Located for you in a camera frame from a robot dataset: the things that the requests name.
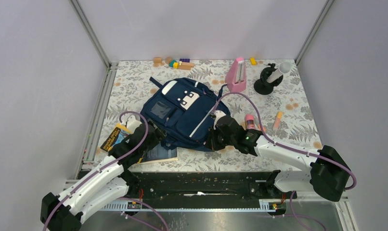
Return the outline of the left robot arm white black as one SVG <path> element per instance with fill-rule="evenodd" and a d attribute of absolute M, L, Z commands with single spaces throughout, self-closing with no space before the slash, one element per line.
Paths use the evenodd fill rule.
<path fill-rule="evenodd" d="M 91 215 L 113 200 L 135 197 L 140 181 L 129 168 L 164 137 L 164 131 L 152 123 L 135 125 L 134 131 L 113 145 L 103 161 L 77 183 L 58 195 L 50 192 L 43 197 L 40 211 L 43 230 L 78 231 Z"/>

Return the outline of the navy blue student backpack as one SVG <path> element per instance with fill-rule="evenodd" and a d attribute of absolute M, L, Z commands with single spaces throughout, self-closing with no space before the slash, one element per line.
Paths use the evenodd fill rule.
<path fill-rule="evenodd" d="M 141 115 L 165 131 L 161 146 L 167 150 L 180 147 L 210 152 L 206 141 L 214 125 L 210 113 L 215 103 L 217 110 L 230 115 L 229 108 L 220 100 L 222 92 L 216 94 L 205 84 L 186 77 L 164 84 L 153 77 L 149 80 L 159 89 L 143 105 Z"/>

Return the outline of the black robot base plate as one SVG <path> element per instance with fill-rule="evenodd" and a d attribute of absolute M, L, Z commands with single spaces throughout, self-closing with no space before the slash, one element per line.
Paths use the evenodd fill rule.
<path fill-rule="evenodd" d="M 206 202 L 212 205 L 229 201 L 296 199 L 291 192 L 281 192 L 269 179 L 277 172 L 136 172 L 140 190 L 126 197 L 141 199 L 148 205 Z"/>

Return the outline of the yellow black treehouse book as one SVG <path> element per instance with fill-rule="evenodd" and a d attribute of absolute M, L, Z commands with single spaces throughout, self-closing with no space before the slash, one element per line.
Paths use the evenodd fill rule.
<path fill-rule="evenodd" d="M 109 152 L 114 145 L 122 142 L 127 136 L 131 134 L 130 130 L 121 123 L 117 123 L 107 139 L 102 143 L 100 149 Z"/>

